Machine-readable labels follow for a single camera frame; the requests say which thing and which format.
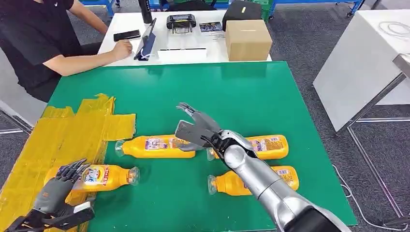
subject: plastic bottle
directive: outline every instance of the plastic bottle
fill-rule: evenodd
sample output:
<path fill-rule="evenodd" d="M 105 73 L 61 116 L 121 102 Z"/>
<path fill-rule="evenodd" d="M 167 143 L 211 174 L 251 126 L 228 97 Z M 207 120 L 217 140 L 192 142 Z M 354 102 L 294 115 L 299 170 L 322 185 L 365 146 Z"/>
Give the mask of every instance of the plastic bottle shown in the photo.
<path fill-rule="evenodd" d="M 271 167 L 293 189 L 299 188 L 299 179 L 296 170 L 291 166 Z M 239 176 L 229 171 L 221 176 L 208 176 L 208 191 L 213 195 L 216 192 L 225 192 L 231 196 L 252 195 Z"/>
<path fill-rule="evenodd" d="M 56 176 L 58 170 L 59 167 L 50 169 L 45 176 L 44 184 Z M 72 192 L 110 191 L 123 185 L 136 185 L 139 177 L 137 167 L 123 169 L 115 165 L 91 165 L 74 184 Z"/>
<path fill-rule="evenodd" d="M 136 158 L 192 158 L 195 151 L 181 151 L 176 144 L 184 143 L 185 140 L 171 135 L 139 136 L 133 140 L 119 140 L 116 143 L 118 156 L 131 155 Z"/>
<path fill-rule="evenodd" d="M 253 145 L 253 149 L 260 159 L 273 160 L 281 159 L 288 155 L 289 146 L 283 135 L 263 135 L 246 138 Z M 208 160 L 219 159 L 214 149 L 206 150 Z"/>

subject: person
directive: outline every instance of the person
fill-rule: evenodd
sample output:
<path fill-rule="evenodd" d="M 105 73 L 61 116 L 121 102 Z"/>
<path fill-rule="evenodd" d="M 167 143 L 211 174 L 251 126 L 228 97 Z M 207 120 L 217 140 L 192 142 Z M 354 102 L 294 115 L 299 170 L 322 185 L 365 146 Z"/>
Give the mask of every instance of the person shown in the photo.
<path fill-rule="evenodd" d="M 0 47 L 18 83 L 48 102 L 61 76 L 121 60 L 132 52 L 128 40 L 98 54 L 101 43 L 80 45 L 67 10 L 105 35 L 107 25 L 78 0 L 0 0 Z"/>

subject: yellow packing tape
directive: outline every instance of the yellow packing tape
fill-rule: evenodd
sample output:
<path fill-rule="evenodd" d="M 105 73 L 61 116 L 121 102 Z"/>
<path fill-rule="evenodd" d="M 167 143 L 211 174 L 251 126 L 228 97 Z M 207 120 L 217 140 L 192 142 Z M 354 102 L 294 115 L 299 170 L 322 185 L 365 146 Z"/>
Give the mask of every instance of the yellow packing tape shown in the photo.
<path fill-rule="evenodd" d="M 45 109 L 0 192 L 0 231 L 29 212 L 50 168 L 82 158 L 103 163 L 107 141 L 133 137 L 135 114 L 112 115 L 115 98 L 97 97 L 84 99 L 76 115 L 71 107 Z M 82 203 L 86 197 L 76 194 L 69 203 Z M 80 231 L 86 229 L 84 223 Z"/>

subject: person's hand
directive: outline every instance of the person's hand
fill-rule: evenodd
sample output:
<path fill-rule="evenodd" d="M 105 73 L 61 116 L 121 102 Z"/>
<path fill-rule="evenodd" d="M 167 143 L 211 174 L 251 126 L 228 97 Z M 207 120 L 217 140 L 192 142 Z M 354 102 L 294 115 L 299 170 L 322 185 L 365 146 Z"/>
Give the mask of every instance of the person's hand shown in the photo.
<path fill-rule="evenodd" d="M 116 60 L 125 59 L 132 52 L 132 44 L 129 40 L 120 40 L 116 43 L 112 52 Z"/>

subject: robotic hand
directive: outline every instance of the robotic hand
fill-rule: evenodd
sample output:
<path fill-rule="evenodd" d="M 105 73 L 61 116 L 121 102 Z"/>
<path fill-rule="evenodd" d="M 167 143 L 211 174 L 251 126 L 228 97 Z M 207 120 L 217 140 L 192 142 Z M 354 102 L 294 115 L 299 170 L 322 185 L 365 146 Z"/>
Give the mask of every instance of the robotic hand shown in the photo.
<path fill-rule="evenodd" d="M 74 183 L 90 166 L 86 159 L 62 166 L 56 177 L 50 179 L 37 195 L 34 207 L 27 216 L 19 216 L 6 232 L 43 231 L 56 227 L 68 230 L 94 218 L 90 202 L 71 206 L 65 202 Z"/>
<path fill-rule="evenodd" d="M 351 232 L 330 211 L 318 207 L 291 189 L 268 164 L 257 157 L 248 140 L 234 131 L 219 129 L 208 115 L 195 111 L 186 103 L 181 104 L 188 109 L 184 111 L 189 115 L 193 117 L 196 114 L 194 120 L 200 123 L 193 125 L 181 120 L 175 136 L 201 148 L 212 147 L 221 161 L 242 179 L 265 207 L 278 231 Z"/>

